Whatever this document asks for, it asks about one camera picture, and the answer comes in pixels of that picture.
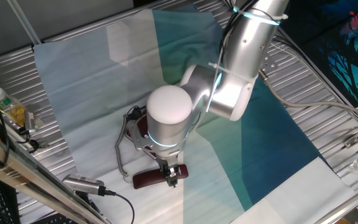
colorful poster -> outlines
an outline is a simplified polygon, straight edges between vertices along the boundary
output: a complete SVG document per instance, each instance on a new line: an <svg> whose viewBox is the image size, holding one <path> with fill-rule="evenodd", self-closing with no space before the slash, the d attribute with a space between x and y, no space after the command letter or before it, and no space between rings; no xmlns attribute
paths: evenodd
<svg viewBox="0 0 358 224"><path fill-rule="evenodd" d="M358 0L292 0L284 31L358 106Z"/></svg>

dark red object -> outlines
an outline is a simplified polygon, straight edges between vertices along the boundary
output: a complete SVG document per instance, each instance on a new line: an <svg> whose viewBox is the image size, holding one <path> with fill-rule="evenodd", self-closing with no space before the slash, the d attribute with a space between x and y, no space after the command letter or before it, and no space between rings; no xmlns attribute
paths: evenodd
<svg viewBox="0 0 358 224"><path fill-rule="evenodd" d="M179 175L178 179L184 179L189 176L186 165L178 165ZM139 189L142 187L150 186L153 184L158 184L162 182L166 182L167 180L162 175L160 169L155 169L151 171L147 171L141 174L137 174L132 178L134 182L134 188Z"/></svg>

fabric sheet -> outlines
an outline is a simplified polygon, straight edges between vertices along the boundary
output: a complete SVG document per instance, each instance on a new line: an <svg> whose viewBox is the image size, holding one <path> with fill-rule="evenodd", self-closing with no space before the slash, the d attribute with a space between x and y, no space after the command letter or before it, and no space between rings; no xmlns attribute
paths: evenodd
<svg viewBox="0 0 358 224"><path fill-rule="evenodd" d="M135 207L136 223L229 223L319 156L261 80L237 122L207 114L186 143L189 177L134 190L117 169L122 116L149 93L180 81L191 64L218 59L222 29L209 12L144 10L107 27L35 46L35 63L79 174L101 179ZM121 145L130 176L157 163ZM114 223L129 223L116 197L92 199Z"/></svg>
<svg viewBox="0 0 358 224"><path fill-rule="evenodd" d="M323 160L317 158L232 224L312 224L354 194Z"/></svg>

metal grating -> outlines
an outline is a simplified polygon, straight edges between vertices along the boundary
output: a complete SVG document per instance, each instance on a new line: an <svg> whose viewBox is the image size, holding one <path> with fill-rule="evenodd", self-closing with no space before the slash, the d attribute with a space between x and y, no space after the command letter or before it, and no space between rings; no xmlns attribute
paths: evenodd
<svg viewBox="0 0 358 224"><path fill-rule="evenodd" d="M231 12L220 0L167 0L158 1L146 7L173 10L190 3L193 3L199 11L212 12L217 22L222 27L226 26ZM91 32L121 21L146 7L59 35L46 42L67 40ZM273 87L284 99L297 103L337 101L338 98L333 91L296 57L275 47L271 47L268 53L278 65L277 71L269 73L268 76ZM0 87L18 98L35 113L36 118L42 119L45 123L33 135L33 138L48 142L48 148L40 149L34 153L34 157L59 179L67 174L76 174L75 163L42 86L30 47L0 57ZM358 132L358 122L346 111L330 106L287 108L287 111L338 176L350 183L353 189L358 190L358 177L349 172L349 164L358 156L358 152L347 151L343 144L349 136ZM22 223L30 223L51 212L51 209L22 193L18 193L17 198Z"/></svg>

bottle label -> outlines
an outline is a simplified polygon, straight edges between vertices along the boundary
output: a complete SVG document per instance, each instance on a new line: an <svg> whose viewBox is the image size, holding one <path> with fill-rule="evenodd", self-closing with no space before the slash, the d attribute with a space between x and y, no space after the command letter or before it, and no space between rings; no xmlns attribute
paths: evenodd
<svg viewBox="0 0 358 224"><path fill-rule="evenodd" d="M0 101L0 106L5 107L7 105L10 105L12 103L11 99L9 97L5 98L5 100Z"/></svg>

